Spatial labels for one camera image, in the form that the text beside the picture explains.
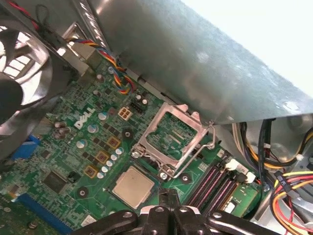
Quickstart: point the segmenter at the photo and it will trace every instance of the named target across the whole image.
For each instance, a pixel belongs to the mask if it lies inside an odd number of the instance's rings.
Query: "green circuit board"
[[[65,137],[62,136],[63,139],[56,139],[58,130],[52,128],[50,133],[42,136],[41,144],[33,156],[27,160],[16,160],[13,169],[2,175],[0,183],[2,194],[10,194],[12,197],[29,194],[73,230],[85,225],[88,216],[97,220],[119,210],[140,212],[143,206],[157,205],[157,190],[160,187],[175,188],[183,203],[197,186],[208,165],[219,158],[217,154],[221,149],[217,145],[213,150],[203,150],[203,158],[196,158],[184,171],[187,181],[178,177],[163,182],[157,177],[157,170],[149,159],[135,160],[130,151],[164,101],[139,84],[136,84],[133,94],[120,94],[108,72],[108,66],[103,61],[97,69],[97,73],[103,75],[104,81],[95,80],[88,87],[73,82],[59,99],[55,109],[46,115],[51,123],[64,121],[70,127],[70,132]],[[137,101],[138,94],[148,104]],[[127,120],[119,115],[123,108],[131,111]],[[84,112],[88,117],[78,129],[75,123]],[[194,135],[195,131],[176,117],[165,115],[157,131],[147,139],[164,154],[179,159],[182,148]],[[202,143],[209,140],[210,137],[206,136]],[[117,160],[111,160],[112,154]],[[107,160],[113,165],[108,167]],[[102,174],[101,178],[97,173],[101,172],[103,166],[107,167],[108,172]],[[153,182],[150,195],[136,209],[112,192],[118,178],[131,166]],[[74,183],[69,177],[73,172],[79,176]],[[237,205],[234,210],[238,216],[242,216],[257,201],[254,184],[241,190],[243,193],[236,193]]]
[[[21,203],[11,202],[10,199],[1,196],[0,234],[58,235],[59,233]]]

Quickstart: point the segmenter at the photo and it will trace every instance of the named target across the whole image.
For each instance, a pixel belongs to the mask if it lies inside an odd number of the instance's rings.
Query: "integrated circuit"
[[[98,170],[96,170],[95,167],[88,165],[84,170],[84,173],[92,179],[98,173]]]
[[[67,181],[63,179],[61,176],[59,176],[57,173],[51,171],[45,177],[43,183],[56,193],[60,193],[67,184]]]
[[[100,163],[104,164],[109,159],[109,155],[103,151],[98,152],[95,157]]]
[[[115,136],[111,136],[107,141],[107,145],[110,146],[112,149],[117,149],[120,144],[121,141]]]
[[[112,192],[127,205],[137,209],[147,200],[155,183],[131,166],[121,174]]]

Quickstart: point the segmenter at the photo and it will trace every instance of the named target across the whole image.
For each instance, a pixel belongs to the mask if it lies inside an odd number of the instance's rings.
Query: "metal panel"
[[[312,15],[298,2],[284,3],[284,13],[272,1],[262,6],[206,0],[89,3],[124,64],[206,121],[313,113],[308,88],[313,72],[304,57],[312,53],[310,26],[305,26]]]

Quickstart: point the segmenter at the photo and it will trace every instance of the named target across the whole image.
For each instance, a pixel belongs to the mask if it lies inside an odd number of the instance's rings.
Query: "ram slot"
[[[216,175],[211,179],[210,183],[205,187],[203,193],[201,193],[192,206],[197,207],[199,210],[213,196],[214,191],[224,181],[227,176],[227,172],[217,172]]]
[[[216,175],[217,172],[219,172],[217,167],[212,167],[206,171],[205,176],[198,184],[198,186],[193,190],[189,200],[185,203],[185,205],[191,206],[195,203],[199,195],[204,192],[205,187],[211,182],[212,178]]]
[[[236,181],[227,179],[220,187],[220,189],[216,192],[215,196],[210,200],[210,202],[206,205],[202,215],[207,217],[211,211],[217,210],[223,205],[223,203],[229,198],[229,196],[233,193],[235,188],[237,187]]]

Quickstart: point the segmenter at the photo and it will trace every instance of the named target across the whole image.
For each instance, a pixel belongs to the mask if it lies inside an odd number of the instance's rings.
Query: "metal bracket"
[[[208,128],[204,128],[200,122],[199,113],[193,112],[192,115],[188,115],[186,113],[187,110],[188,106],[186,104],[169,105],[168,103],[164,102],[156,116],[151,121],[147,130],[143,133],[138,143],[133,146],[132,152],[136,153],[135,155],[140,157],[142,157],[143,155],[150,155],[153,158],[157,159],[161,163],[161,165],[171,166],[174,169],[173,171],[164,169],[161,170],[168,174],[170,177],[173,177],[175,172],[188,158],[192,150],[197,146],[197,144],[202,140],[204,135],[208,132]],[[171,157],[166,156],[165,154],[154,148],[147,141],[147,136],[157,130],[157,125],[160,123],[161,119],[166,113],[171,113],[172,115],[176,116],[181,121],[197,131],[195,137],[182,150],[182,156],[179,160],[174,160]]]

